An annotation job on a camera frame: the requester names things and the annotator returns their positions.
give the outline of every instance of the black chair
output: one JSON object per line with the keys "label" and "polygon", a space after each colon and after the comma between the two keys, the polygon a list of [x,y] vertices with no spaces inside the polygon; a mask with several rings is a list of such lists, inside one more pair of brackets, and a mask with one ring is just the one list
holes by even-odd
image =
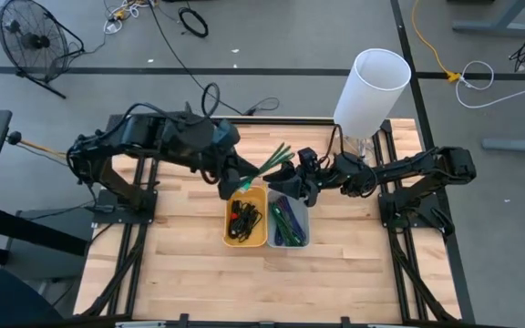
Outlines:
{"label": "black chair", "polygon": [[62,316],[44,297],[13,274],[0,270],[0,327],[59,321]]}

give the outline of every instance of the electric fan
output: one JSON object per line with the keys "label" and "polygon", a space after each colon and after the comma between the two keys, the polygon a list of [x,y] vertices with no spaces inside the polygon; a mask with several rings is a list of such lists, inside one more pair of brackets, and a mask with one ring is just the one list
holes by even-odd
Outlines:
{"label": "electric fan", "polygon": [[[70,52],[64,31],[80,48]],[[82,40],[32,0],[7,0],[0,8],[0,42],[19,77],[66,99],[49,82],[68,70],[70,58],[84,53]]]}

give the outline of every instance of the concrete floor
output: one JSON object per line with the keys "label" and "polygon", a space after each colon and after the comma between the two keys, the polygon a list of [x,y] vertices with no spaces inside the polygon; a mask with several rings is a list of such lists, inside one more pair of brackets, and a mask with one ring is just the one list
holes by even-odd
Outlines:
{"label": "concrete floor", "polygon": [[[109,5],[118,0],[108,0]],[[87,49],[102,41],[101,0],[40,1],[66,26],[83,37]],[[342,68],[357,53],[383,47],[401,53],[388,1],[378,0],[210,0],[191,2],[208,22],[206,39],[181,35],[178,26],[160,16],[165,33],[188,67]],[[421,31],[449,69],[459,71],[470,60],[492,64],[497,73],[511,73],[508,56],[520,38],[453,33],[452,19],[489,19],[510,0],[494,5],[450,5],[422,0]],[[439,72],[429,50],[410,26],[412,0],[401,0],[407,35],[419,72]],[[164,4],[175,15],[178,4]],[[520,15],[525,23],[525,11]],[[234,54],[233,49],[240,49]],[[0,47],[0,67],[10,63]],[[178,67],[147,10],[107,38],[96,54],[74,67]],[[345,77],[198,76],[215,81],[224,101],[247,108],[264,97],[281,99],[276,116],[329,117]],[[13,75],[0,75],[0,109],[14,112],[11,129],[55,149],[66,149],[80,133],[103,128],[108,115],[122,113],[138,101],[179,110],[188,100],[195,107],[201,91],[189,77],[173,75],[63,75],[52,85],[68,95],[62,100]],[[468,186],[448,188],[449,202],[468,290],[478,323],[525,327],[525,154],[486,151],[487,137],[525,138],[525,95],[485,109],[463,108],[455,87],[443,80],[420,80],[435,142],[471,150],[479,174]],[[482,93],[464,90],[468,103],[484,103],[525,88],[525,82],[500,81]],[[231,114],[221,108],[220,115]],[[407,88],[389,115],[416,118]],[[4,147],[0,158],[0,209],[10,212],[74,206],[89,197],[65,169],[22,149]],[[62,286],[50,288],[50,300]],[[70,313],[77,286],[61,305]]]}

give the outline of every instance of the yellow bin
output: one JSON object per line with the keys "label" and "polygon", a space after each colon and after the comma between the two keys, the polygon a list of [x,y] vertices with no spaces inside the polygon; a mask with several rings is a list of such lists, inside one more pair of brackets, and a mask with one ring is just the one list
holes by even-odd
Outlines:
{"label": "yellow bin", "polygon": [[[228,225],[230,224],[230,216],[232,214],[232,202],[239,200],[242,202],[250,202],[261,213],[261,221],[252,229],[249,239],[243,242],[238,242],[237,239],[232,239],[228,236]],[[226,219],[224,220],[224,243],[230,247],[259,247],[266,243],[268,237],[267,233],[267,200],[266,188],[259,186],[251,186],[248,191],[241,193],[234,192],[230,200],[226,203]]]}

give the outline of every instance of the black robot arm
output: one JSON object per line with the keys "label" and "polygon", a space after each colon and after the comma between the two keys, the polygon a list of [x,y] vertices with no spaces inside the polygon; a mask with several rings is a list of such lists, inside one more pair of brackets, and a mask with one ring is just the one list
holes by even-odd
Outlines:
{"label": "black robot arm", "polygon": [[67,162],[82,183],[100,183],[133,210],[143,210],[150,195],[119,176],[112,168],[113,156],[145,157],[198,170],[206,182],[218,184],[220,197],[227,200],[241,177],[259,171],[236,153],[239,140],[237,128],[227,120],[214,124],[189,111],[166,117],[139,114],[124,116],[107,132],[79,136],[67,152]]}
{"label": "black robot arm", "polygon": [[380,183],[424,176],[409,189],[398,194],[398,207],[414,199],[425,198],[448,184],[466,184],[476,177],[471,155],[461,148],[434,148],[413,157],[368,167],[359,157],[348,152],[335,155],[334,162],[321,168],[321,161],[312,149],[298,151],[300,165],[284,163],[281,169],[264,177],[269,188],[296,199],[303,198],[307,206],[315,205],[324,189],[339,188],[349,197],[367,197]]}

